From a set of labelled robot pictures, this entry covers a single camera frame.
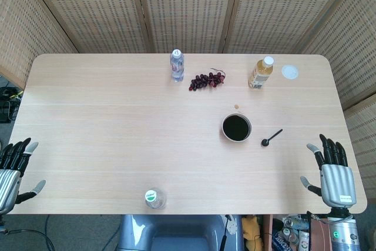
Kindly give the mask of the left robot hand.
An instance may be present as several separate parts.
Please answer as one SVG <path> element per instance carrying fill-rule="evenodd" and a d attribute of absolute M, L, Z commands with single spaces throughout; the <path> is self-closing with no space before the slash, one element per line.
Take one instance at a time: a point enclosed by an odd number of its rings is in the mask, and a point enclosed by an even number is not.
<path fill-rule="evenodd" d="M 31 191 L 19 193 L 30 157 L 39 145 L 30 142 L 31 138 L 26 138 L 1 149 L 1 216 L 8 214 L 15 205 L 35 197 L 46 184 L 46 180 L 41 180 Z"/>

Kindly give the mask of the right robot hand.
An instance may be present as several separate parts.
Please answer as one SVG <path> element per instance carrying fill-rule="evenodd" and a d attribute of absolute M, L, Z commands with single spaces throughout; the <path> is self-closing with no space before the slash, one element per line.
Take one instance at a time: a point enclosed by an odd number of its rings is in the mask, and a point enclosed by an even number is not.
<path fill-rule="evenodd" d="M 357 202 L 354 175 L 348 166 L 347 154 L 339 142 L 334 142 L 319 135 L 322 149 L 308 143 L 307 148 L 315 156 L 321 186 L 312 185 L 304 176 L 300 177 L 303 186 L 321 197 L 323 202 L 331 208 L 350 208 Z"/>

